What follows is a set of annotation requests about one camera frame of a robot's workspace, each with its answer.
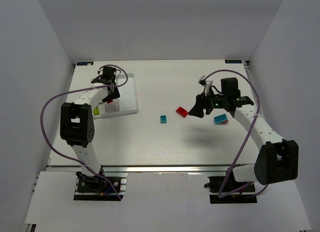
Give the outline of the right blue corner label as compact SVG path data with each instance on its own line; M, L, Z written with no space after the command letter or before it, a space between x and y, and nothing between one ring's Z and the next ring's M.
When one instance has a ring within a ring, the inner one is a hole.
M242 64L242 60L239 59L225 59L226 64Z

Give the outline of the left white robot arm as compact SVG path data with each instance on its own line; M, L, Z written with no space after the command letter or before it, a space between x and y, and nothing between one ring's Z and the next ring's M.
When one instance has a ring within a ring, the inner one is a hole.
M117 69L112 66L101 67L91 83L93 86L103 85L104 88L85 91L75 101L63 103L60 111L60 137L74 150L77 159L84 163L77 176L94 185L102 183L97 174L103 176L104 171L92 144L95 135L93 110L101 102L110 103L120 98L116 73Z

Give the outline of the blue corner label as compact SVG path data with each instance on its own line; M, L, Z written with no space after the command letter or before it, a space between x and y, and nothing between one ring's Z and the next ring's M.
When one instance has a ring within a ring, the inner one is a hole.
M93 64L93 61L79 61L76 63L76 66L92 66Z
M242 64L242 60L239 59L225 59L226 64Z

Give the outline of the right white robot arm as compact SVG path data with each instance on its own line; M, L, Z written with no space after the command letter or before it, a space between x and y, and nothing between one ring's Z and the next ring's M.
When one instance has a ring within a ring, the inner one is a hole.
M224 109L236 119L255 142L259 153L254 164L236 166L232 176L236 182L259 182L269 185L295 180L298 176L299 146L275 132L265 119L258 115L257 106L247 96L241 96L235 77L221 80L221 93L212 90L212 81L201 77L199 84L204 91L198 94L190 116L199 118L214 109Z

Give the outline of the left blue corner label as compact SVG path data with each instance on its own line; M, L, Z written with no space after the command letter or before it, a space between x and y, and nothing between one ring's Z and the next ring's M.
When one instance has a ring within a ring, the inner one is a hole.
M93 61L79 61L76 63L76 66L92 66L93 64Z

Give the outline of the red sloped lego brick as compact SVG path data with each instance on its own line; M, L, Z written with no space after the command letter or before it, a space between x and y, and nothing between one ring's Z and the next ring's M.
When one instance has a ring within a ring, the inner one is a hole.
M176 109L176 113L177 114L179 114L180 116L182 116L182 117L186 117L186 116L188 116L188 112L184 109L184 108L182 108L182 107L178 107L177 109Z

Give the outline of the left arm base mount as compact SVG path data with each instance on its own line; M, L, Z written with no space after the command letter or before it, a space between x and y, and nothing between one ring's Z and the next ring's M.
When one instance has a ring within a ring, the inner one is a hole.
M122 177L107 177L110 183L97 176L76 172L74 201L120 201L124 197Z

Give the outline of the large teal lego brick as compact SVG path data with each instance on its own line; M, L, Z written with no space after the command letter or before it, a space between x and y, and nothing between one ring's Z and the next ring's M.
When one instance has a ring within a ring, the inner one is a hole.
M222 124L223 121L226 121L226 120L228 120L228 117L226 114L215 116L213 119L215 124Z

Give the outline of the white divided sorting tray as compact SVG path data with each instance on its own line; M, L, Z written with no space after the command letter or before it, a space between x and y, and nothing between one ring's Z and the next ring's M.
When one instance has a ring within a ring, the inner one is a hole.
M119 89L120 98L113 100L112 103L100 103L100 115L94 116L94 119L123 116L138 113L138 98L136 92L136 82L133 73L128 74L127 83Z

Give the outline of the small blue lego brick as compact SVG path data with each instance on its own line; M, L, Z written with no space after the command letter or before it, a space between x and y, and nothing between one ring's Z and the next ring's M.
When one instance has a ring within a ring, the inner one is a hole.
M161 115L161 116L160 116L160 123L161 123L161 124L167 123L167 117L166 117L165 115Z

